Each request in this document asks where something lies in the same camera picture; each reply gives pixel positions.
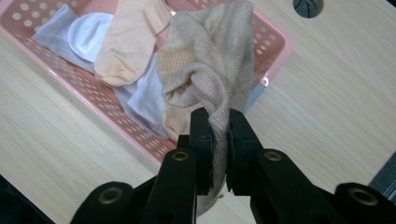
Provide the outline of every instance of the knitted fabric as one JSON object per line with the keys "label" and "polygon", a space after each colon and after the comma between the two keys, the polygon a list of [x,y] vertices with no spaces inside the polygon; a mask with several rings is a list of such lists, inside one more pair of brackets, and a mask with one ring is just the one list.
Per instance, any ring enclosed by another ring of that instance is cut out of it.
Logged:
{"label": "knitted fabric", "polygon": [[70,63],[93,73],[93,63],[80,58],[70,49],[69,28],[77,19],[78,16],[73,9],[69,5],[63,4],[51,19],[37,30],[32,39]]}
{"label": "knitted fabric", "polygon": [[201,102],[216,137],[214,185],[198,197],[198,216],[216,202],[224,184],[229,109],[243,112],[252,88],[252,11],[250,2],[238,1],[177,13],[158,54],[165,102],[179,107]]}
{"label": "knitted fabric", "polygon": [[137,81],[149,64],[156,35],[171,18],[164,0],[119,0],[96,57],[96,79],[114,87]]}
{"label": "knitted fabric", "polygon": [[201,107],[204,107],[201,103],[186,108],[166,105],[163,127],[169,138],[176,142],[180,134],[189,134],[191,112]]}

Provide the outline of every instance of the wooden table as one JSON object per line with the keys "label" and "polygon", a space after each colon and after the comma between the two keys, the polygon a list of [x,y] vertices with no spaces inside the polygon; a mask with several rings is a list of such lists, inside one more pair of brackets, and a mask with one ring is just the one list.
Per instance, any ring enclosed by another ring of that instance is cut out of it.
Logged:
{"label": "wooden table", "polygon": [[[314,19],[292,1],[254,0],[294,52],[247,112],[265,147],[286,152],[317,186],[367,185],[396,149],[396,9],[325,1]],[[137,186],[157,167],[0,35],[0,173],[56,223],[97,186]],[[198,223],[254,223],[230,193]]]}

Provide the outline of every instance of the pink basket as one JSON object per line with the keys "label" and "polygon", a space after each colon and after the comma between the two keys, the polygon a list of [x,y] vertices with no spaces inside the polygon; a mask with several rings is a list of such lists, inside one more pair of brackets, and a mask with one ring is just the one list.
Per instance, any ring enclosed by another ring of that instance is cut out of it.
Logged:
{"label": "pink basket", "polygon": [[[229,0],[167,0],[175,12],[198,10]],[[55,53],[31,39],[35,31],[49,20],[61,7],[68,4],[79,15],[101,11],[114,14],[116,1],[108,0],[1,0],[0,31],[24,50],[32,59],[47,69],[63,85],[73,92],[89,108],[116,129],[141,153],[161,164],[163,156],[175,148],[175,143],[156,139],[131,121],[123,112],[114,92],[97,82],[94,76],[65,61]],[[274,78],[283,63],[289,58],[292,43],[289,36],[271,22],[260,11],[254,10],[252,20],[254,31],[255,80],[264,87]],[[166,38],[166,31],[158,36],[156,49]]]}

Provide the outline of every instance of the white fabric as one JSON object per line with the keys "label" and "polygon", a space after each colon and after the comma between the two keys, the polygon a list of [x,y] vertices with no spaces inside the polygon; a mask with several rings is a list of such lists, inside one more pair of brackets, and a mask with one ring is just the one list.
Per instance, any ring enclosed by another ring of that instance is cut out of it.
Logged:
{"label": "white fabric", "polygon": [[69,28],[77,18],[78,16],[73,12],[73,9],[67,4],[63,4],[52,18],[37,30],[32,39],[70,63],[93,73],[93,63],[80,58],[69,46]]}
{"label": "white fabric", "polygon": [[163,127],[163,85],[156,72],[156,63],[157,53],[154,53],[141,78],[113,90],[131,120],[152,135],[166,139],[168,135]]}
{"label": "white fabric", "polygon": [[76,19],[70,26],[70,48],[81,58],[95,62],[113,15],[93,12]]}

